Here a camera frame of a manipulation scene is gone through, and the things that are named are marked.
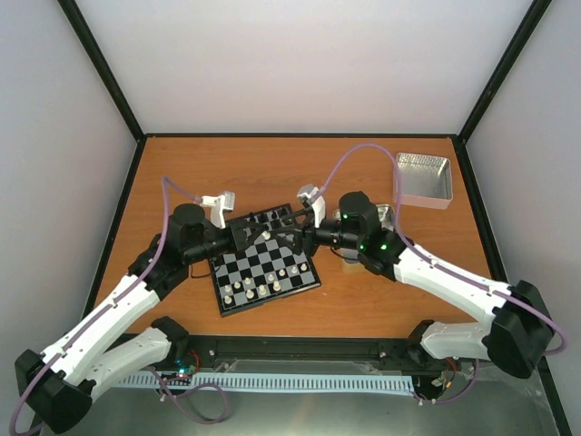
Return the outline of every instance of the white cable tray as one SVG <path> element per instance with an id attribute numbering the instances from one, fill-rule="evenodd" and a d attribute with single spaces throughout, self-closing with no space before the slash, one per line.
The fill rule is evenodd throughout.
<path id="1" fill-rule="evenodd" d="M 225 391 L 263 393 L 383 393 L 410 396 L 411 377 L 398 375 L 311 375 L 201 372 L 191 382 L 171 381 L 175 390 L 187 390 L 204 383 L 215 383 Z M 140 371 L 126 377 L 119 388 L 159 388 L 150 372 Z"/>

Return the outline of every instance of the black frame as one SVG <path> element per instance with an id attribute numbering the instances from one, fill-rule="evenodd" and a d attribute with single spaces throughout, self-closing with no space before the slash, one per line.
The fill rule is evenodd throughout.
<path id="1" fill-rule="evenodd" d="M 533 0 L 527 10 L 520 26 L 501 57 L 500 61 L 487 85 L 483 89 L 462 130 L 458 134 L 145 134 L 140 127 L 133 111 L 123 95 L 121 87 L 117 84 L 111 68 L 107 64 L 99 45 L 83 18 L 83 14 L 74 0 L 58 0 L 72 28 L 76 32 L 86 53 L 94 64 L 97 73 L 103 80 L 103 84 L 110 93 L 127 127 L 131 131 L 137 143 L 131 162 L 129 173 L 125 180 L 123 190 L 117 204 L 111 229 L 107 236 L 103 254 L 99 261 L 94 282 L 89 293 L 84 316 L 94 307 L 97 293 L 103 279 L 106 265 L 109 261 L 115 236 L 119 229 L 123 211 L 133 180 L 139 167 L 147 139 L 150 137 L 321 137 L 321 138 L 450 138 L 454 144 L 460 171 L 468 192 L 468 199 L 477 224 L 478 233 L 484 253 L 487 258 L 488 268 L 495 280 L 507 279 L 503 264 L 500 259 L 497 244 L 492 233 L 486 209 L 478 189 L 478 184 L 470 163 L 466 145 L 470 136 L 476 130 L 478 123 L 492 103 L 498 89 L 503 84 L 512 66 L 518 59 L 529 37 L 533 34 L 545 11 L 551 4 L 551 0 Z M 132 335 L 124 334 L 119 342 L 130 339 Z M 442 370 L 441 363 L 436 363 L 427 369 L 415 368 L 405 356 L 406 341 L 402 339 L 329 339 L 329 338 L 252 338 L 252 337 L 227 337 L 227 336 L 191 336 L 190 345 L 198 350 L 202 365 L 212 367 L 217 361 L 230 358 L 292 360 L 337 360 L 348 362 L 371 362 L 383 370 L 402 371 L 403 373 L 421 375 Z M 379 354 L 385 352 L 385 358 L 379 358 Z M 547 360 L 542 359 L 538 365 L 541 380 L 545 387 L 551 410 L 556 419 L 556 425 L 562 435 L 570 435 L 565 413 L 556 392 L 556 387 L 548 369 Z"/>

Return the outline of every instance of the small box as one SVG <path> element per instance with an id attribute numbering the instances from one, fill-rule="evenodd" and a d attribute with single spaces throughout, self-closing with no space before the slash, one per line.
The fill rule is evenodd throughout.
<path id="1" fill-rule="evenodd" d="M 447 209 L 452 201 L 452 172 L 446 157 L 425 154 L 398 154 L 401 203 L 410 206 Z M 396 173 L 393 197 L 396 198 Z"/>

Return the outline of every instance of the chess board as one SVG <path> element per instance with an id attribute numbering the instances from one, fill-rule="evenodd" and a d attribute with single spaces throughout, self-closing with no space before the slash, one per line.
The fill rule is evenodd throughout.
<path id="1" fill-rule="evenodd" d="M 237 220 L 264 223 L 271 231 L 295 223 L 290 218 L 281 220 L 288 213 L 291 206 L 283 204 Z M 320 286 L 312 259 L 305 253 L 293 254 L 274 236 L 265 241 L 261 235 L 246 251 L 209 262 L 222 317 Z"/>

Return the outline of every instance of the orange wooden surface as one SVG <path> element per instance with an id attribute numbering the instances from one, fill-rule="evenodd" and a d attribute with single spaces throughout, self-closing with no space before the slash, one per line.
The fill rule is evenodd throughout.
<path id="1" fill-rule="evenodd" d="M 145 145 L 122 223 L 97 297 L 100 302 L 162 226 L 161 177 L 166 174 L 196 195 L 236 192 L 234 217 L 282 203 L 296 203 L 306 183 L 322 185 L 337 160 L 357 139 L 150 138 Z M 406 235 L 435 255 L 488 277 L 458 161 L 449 139 L 377 139 L 391 152 L 446 156 L 452 162 L 454 200 L 445 211 L 403 206 Z M 391 162 L 381 152 L 353 154 L 325 193 L 328 215 L 339 198 L 361 190 L 374 203 L 392 200 Z M 171 207 L 187 200 L 171 192 Z M 169 315 L 191 334 L 404 338 L 423 319 L 467 322 L 470 318 L 432 295 L 370 273 L 341 272 L 340 259 L 320 248 L 314 258 L 322 286 L 222 318 L 212 279 L 187 280 L 128 332 Z M 208 272 L 207 263 L 194 272 Z"/>

